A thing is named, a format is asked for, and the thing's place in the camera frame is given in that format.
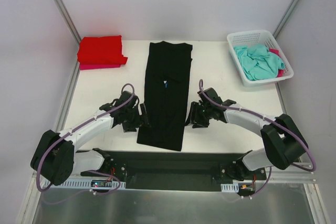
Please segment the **black daisy print t-shirt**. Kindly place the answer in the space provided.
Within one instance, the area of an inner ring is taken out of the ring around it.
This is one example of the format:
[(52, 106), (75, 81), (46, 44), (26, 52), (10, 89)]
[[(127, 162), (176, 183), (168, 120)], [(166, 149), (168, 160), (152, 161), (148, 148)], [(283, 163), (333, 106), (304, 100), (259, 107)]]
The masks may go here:
[(150, 125), (139, 129), (137, 143), (172, 151), (182, 149), (192, 50), (187, 43), (150, 43), (144, 85)]

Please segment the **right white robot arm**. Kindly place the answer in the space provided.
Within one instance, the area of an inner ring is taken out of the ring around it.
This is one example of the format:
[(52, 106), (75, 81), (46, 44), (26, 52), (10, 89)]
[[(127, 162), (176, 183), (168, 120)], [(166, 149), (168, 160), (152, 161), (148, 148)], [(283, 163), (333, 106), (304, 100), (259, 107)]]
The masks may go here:
[(245, 153), (225, 168), (231, 179), (243, 181), (266, 167), (285, 170), (308, 149), (293, 119), (286, 114), (268, 118), (233, 100), (223, 101), (213, 88), (199, 91), (198, 95), (200, 100), (192, 102), (186, 125), (206, 128), (214, 119), (238, 125), (262, 138), (263, 148)]

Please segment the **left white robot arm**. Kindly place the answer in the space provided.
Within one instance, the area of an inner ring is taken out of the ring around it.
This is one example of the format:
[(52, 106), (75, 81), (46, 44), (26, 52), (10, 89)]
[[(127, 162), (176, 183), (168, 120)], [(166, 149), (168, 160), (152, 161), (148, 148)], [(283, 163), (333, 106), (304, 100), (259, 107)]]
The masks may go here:
[(99, 148), (86, 152), (79, 149), (117, 125), (121, 125), (124, 132), (136, 132), (138, 128), (150, 125), (145, 104), (128, 91), (122, 91), (119, 98), (102, 105), (91, 118), (73, 128), (46, 131), (30, 166), (55, 186), (61, 185), (72, 174), (96, 172), (99, 176), (111, 176), (116, 169), (107, 152)]

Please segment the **red t-shirt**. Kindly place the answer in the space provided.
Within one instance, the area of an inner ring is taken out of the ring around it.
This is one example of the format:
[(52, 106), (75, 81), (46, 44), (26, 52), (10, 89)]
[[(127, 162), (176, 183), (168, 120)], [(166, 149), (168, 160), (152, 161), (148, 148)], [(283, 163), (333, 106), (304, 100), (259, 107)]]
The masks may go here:
[(122, 36), (84, 37), (77, 59), (86, 65), (125, 65), (128, 58), (122, 53)]

